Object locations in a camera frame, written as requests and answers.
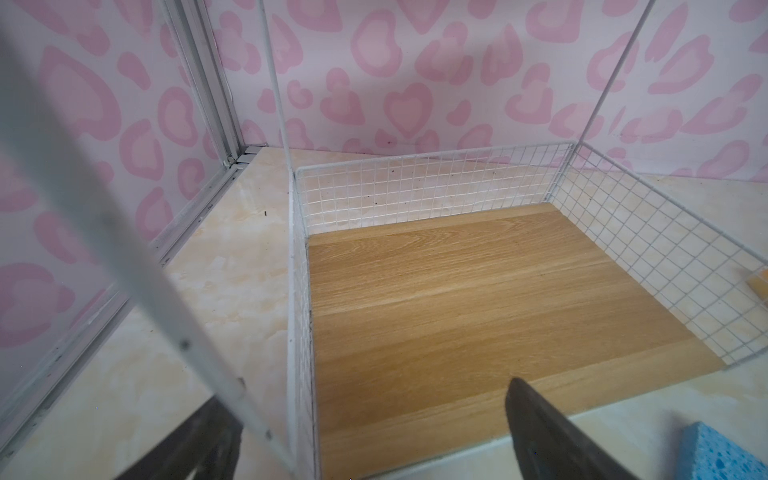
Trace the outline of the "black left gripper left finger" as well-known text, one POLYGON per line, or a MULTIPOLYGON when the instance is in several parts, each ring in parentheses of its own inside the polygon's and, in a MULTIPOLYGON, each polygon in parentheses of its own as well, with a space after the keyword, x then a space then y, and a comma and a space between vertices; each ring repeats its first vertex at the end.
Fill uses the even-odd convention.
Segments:
POLYGON ((243 425, 215 397, 127 468, 120 479, 232 479, 243 425))

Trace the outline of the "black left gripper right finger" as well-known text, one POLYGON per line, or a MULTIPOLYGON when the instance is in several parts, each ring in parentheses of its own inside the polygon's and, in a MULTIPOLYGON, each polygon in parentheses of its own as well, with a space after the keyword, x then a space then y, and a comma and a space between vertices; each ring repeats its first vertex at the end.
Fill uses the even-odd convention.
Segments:
POLYGON ((633 479, 525 380, 511 379, 505 412, 524 479, 633 479))

